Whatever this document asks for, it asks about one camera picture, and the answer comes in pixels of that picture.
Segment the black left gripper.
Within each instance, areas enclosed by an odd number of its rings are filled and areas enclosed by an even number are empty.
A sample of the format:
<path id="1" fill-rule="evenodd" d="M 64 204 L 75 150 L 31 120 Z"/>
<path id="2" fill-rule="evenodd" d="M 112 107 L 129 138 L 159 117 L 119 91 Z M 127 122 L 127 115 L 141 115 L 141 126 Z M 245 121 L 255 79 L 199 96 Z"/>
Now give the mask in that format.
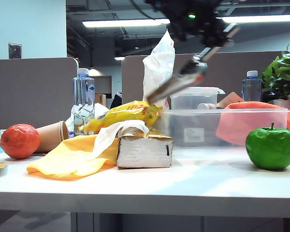
<path id="1" fill-rule="evenodd" d="M 170 20 L 176 38 L 185 41 L 188 35 L 202 36 L 205 47 L 226 47 L 234 44 L 234 33 L 223 33 L 223 21 L 217 19 L 219 0 L 159 0 L 157 10 Z"/>

